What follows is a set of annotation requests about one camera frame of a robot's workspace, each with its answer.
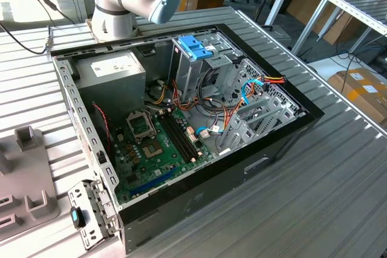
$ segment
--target slotted metal surface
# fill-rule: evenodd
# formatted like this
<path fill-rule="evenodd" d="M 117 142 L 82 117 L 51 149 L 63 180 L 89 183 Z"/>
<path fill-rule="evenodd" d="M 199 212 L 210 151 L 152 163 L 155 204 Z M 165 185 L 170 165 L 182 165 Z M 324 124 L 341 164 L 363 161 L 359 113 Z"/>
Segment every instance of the slotted metal surface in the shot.
<path fill-rule="evenodd" d="M 387 247 L 385 133 L 232 8 L 177 13 L 144 34 L 225 23 L 325 112 L 287 156 L 136 250 L 133 257 L 379 257 Z M 16 36 L 41 47 L 46 30 Z M 56 47 L 93 43 L 86 25 L 53 31 Z M 86 253 L 68 214 L 66 191 L 92 177 L 48 56 L 32 56 L 0 34 L 0 137 L 23 124 L 44 133 L 61 213 L 0 242 L 4 257 L 122 257 L 112 238 Z"/>
<path fill-rule="evenodd" d="M 387 33 L 387 0 L 329 0 L 380 34 Z"/>

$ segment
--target cardboard box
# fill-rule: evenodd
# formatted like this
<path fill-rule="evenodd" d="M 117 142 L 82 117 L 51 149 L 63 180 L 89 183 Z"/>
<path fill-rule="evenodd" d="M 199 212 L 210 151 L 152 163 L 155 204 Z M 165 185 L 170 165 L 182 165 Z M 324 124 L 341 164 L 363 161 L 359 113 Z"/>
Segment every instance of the cardboard box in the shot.
<path fill-rule="evenodd" d="M 345 71 L 329 78 L 328 83 L 341 92 Z M 387 86 L 367 69 L 348 71 L 343 96 L 369 118 L 387 129 Z"/>

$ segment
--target green motherboard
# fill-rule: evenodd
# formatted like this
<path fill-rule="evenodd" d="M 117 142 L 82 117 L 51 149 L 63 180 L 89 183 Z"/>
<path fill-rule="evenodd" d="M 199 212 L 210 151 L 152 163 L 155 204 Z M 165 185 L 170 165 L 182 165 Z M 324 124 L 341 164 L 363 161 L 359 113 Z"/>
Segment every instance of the green motherboard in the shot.
<path fill-rule="evenodd" d="M 186 130 L 189 124 L 179 109 L 167 114 L 149 114 L 152 126 L 144 118 L 137 117 L 130 121 L 132 128 L 125 124 L 111 131 L 115 135 L 114 168 L 120 180 L 115 193 L 120 204 L 213 158 L 201 141 L 190 139 Z M 134 134 L 146 132 L 149 127 L 153 127 L 155 135 L 136 142 Z"/>

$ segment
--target metal shelf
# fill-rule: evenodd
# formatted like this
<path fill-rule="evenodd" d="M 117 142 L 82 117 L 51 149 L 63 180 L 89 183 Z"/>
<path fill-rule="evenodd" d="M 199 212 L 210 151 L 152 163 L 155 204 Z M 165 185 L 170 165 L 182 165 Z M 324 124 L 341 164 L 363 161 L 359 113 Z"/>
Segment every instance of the metal shelf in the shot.
<path fill-rule="evenodd" d="M 337 8 L 325 24 L 324 28 L 321 30 L 319 34 L 320 36 L 327 29 L 329 29 L 330 25 L 334 22 L 340 10 L 349 13 L 378 33 L 382 35 L 387 34 L 387 0 L 321 0 L 316 11 L 312 15 L 308 24 L 305 26 L 304 31 L 294 45 L 291 51 L 293 54 L 297 55 L 297 53 L 300 51 L 305 40 L 307 39 L 308 35 L 310 34 L 311 30 L 313 29 L 314 25 L 329 2 L 334 4 Z M 363 40 L 365 36 L 366 34 L 363 34 L 363 36 L 360 38 L 360 41 Z M 357 43 L 357 45 L 353 47 L 351 51 L 355 50 L 359 43 Z"/>

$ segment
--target blue drive bay latch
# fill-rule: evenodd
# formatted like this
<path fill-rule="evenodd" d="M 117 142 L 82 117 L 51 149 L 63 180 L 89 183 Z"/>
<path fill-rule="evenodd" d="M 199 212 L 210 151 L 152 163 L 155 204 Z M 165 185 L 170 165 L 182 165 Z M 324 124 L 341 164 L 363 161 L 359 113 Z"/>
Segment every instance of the blue drive bay latch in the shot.
<path fill-rule="evenodd" d="M 213 53 L 211 51 L 207 51 L 203 44 L 194 36 L 179 37 L 179 42 L 194 60 L 201 60 L 213 56 Z"/>

